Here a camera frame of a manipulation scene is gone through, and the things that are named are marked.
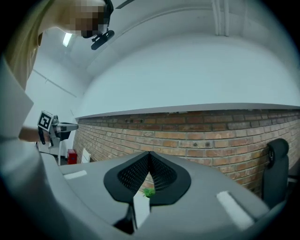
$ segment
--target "white wall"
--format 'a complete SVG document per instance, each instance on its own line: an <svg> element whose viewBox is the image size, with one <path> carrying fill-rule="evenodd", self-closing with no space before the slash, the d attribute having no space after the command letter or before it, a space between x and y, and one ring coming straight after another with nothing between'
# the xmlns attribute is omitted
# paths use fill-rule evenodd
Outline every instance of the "white wall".
<svg viewBox="0 0 300 240"><path fill-rule="evenodd" d="M143 48L95 78L76 116L299 107L297 81L258 45L185 34Z"/></svg>
<svg viewBox="0 0 300 240"><path fill-rule="evenodd" d="M34 106L24 125L36 128L42 110L58 115L60 122L76 123L74 114L89 81L80 78L76 69L62 65L42 51L38 52L33 68L25 92L34 102ZM66 156L67 149L73 147L74 136L73 131L69 139L62 142L63 156ZM52 149L50 153L57 154L58 149Z"/></svg>

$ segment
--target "green plant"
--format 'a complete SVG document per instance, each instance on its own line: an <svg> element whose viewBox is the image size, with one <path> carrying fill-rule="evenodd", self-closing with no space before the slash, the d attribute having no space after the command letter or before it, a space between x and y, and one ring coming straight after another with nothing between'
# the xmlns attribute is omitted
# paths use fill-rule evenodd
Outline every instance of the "green plant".
<svg viewBox="0 0 300 240"><path fill-rule="evenodd" d="M155 194L154 188L144 188L143 192L144 192L144 196L148 198L152 197Z"/></svg>

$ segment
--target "brick wall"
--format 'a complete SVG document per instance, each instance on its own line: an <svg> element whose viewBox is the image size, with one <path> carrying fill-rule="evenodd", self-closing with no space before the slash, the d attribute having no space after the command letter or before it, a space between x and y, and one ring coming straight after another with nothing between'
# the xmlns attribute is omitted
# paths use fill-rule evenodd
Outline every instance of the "brick wall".
<svg viewBox="0 0 300 240"><path fill-rule="evenodd" d="M94 161L138 151L176 155L212 166L256 194L261 192L266 144L289 142L289 166L300 157L300 111L227 110L156 113L79 120L74 149ZM152 187L149 175L143 184Z"/></svg>

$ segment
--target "chair backrest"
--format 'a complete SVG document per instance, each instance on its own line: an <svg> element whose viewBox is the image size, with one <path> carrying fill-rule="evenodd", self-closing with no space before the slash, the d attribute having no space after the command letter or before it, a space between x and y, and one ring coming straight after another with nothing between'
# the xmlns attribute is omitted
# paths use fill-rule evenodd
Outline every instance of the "chair backrest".
<svg viewBox="0 0 300 240"><path fill-rule="evenodd" d="M82 151L81 163L89 163L90 162L90 153L84 148Z"/></svg>
<svg viewBox="0 0 300 240"><path fill-rule="evenodd" d="M262 199L273 208L285 199L289 158L287 153L289 145L282 138L268 143L269 164L262 177Z"/></svg>

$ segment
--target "red box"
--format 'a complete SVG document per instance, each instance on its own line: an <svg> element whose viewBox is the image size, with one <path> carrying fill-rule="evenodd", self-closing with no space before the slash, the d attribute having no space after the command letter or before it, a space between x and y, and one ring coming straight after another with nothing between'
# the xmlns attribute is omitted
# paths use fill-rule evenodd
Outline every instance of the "red box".
<svg viewBox="0 0 300 240"><path fill-rule="evenodd" d="M67 163L76 164L77 163L77 153L74 149L67 150Z"/></svg>

